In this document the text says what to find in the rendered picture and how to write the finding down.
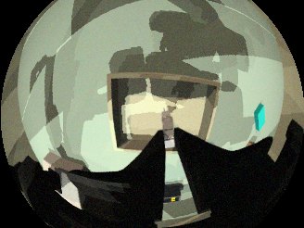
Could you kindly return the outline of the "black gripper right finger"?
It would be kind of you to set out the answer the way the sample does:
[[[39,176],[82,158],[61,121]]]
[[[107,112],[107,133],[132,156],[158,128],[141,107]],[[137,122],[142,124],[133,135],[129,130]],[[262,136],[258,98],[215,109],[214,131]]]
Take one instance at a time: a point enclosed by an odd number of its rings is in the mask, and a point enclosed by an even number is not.
[[[229,151],[181,128],[174,128],[174,137],[197,214],[209,211],[238,173],[268,154],[273,144],[273,136],[267,136],[248,147]]]

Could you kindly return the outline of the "teal rectangular block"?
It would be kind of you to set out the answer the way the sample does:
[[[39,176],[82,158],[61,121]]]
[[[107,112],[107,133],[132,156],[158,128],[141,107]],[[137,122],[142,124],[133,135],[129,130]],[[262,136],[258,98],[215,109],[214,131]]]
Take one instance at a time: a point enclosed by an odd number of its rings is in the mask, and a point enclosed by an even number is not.
[[[264,106],[260,103],[258,107],[256,107],[255,110],[255,122],[256,122],[256,130],[262,129],[262,125],[264,124]]]

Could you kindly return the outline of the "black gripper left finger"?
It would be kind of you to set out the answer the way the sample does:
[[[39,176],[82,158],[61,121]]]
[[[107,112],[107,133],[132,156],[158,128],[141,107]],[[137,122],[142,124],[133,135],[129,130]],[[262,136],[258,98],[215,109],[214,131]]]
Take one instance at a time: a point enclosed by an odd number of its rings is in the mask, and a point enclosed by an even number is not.
[[[157,130],[144,151],[125,169],[111,172],[67,172],[72,184],[85,196],[123,204],[140,204],[162,222],[164,181],[166,181],[166,145],[163,130]]]

